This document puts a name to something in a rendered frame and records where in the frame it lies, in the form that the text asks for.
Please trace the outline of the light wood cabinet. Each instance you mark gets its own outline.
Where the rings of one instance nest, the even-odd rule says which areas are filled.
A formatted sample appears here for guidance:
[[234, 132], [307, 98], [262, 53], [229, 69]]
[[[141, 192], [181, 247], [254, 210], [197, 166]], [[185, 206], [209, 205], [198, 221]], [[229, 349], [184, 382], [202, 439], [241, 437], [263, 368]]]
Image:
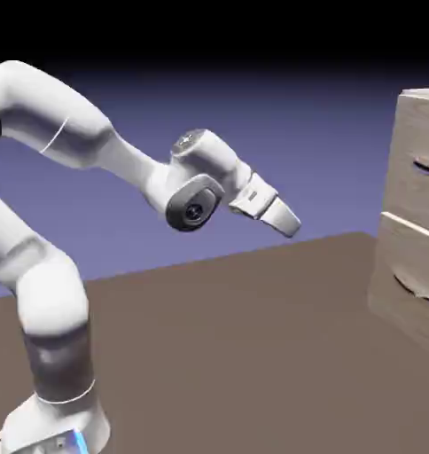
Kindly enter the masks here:
[[397, 98], [368, 303], [429, 351], [429, 88]]

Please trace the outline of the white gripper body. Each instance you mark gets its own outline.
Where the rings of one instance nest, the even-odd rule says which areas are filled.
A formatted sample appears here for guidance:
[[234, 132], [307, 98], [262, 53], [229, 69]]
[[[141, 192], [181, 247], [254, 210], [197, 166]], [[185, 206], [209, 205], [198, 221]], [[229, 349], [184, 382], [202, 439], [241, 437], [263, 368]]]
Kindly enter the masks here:
[[287, 238], [293, 237], [301, 227], [301, 221], [298, 216], [279, 196], [274, 198], [260, 217], [260, 221]]

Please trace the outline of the light wood drawer front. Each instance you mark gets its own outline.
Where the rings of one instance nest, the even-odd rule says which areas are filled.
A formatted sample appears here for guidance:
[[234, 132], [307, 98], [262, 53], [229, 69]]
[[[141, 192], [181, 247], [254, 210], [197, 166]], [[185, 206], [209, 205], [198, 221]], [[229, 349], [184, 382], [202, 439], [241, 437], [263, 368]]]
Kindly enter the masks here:
[[429, 230], [380, 215], [368, 303], [429, 351]]
[[404, 90], [397, 99], [383, 210], [429, 230], [429, 176], [413, 166], [429, 161], [429, 89]]

